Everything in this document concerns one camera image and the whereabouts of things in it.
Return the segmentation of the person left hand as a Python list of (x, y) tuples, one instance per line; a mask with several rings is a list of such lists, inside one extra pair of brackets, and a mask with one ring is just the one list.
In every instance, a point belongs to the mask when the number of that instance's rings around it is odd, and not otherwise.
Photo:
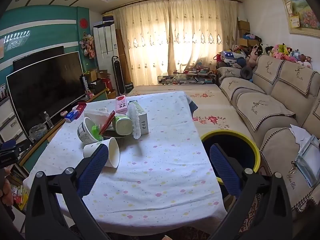
[(4, 184), (1, 189), (1, 198), (2, 202), (6, 206), (12, 206), (14, 203), (14, 199), (12, 196), (10, 182), (7, 180), (7, 176), (10, 174), (9, 168), (4, 168)]

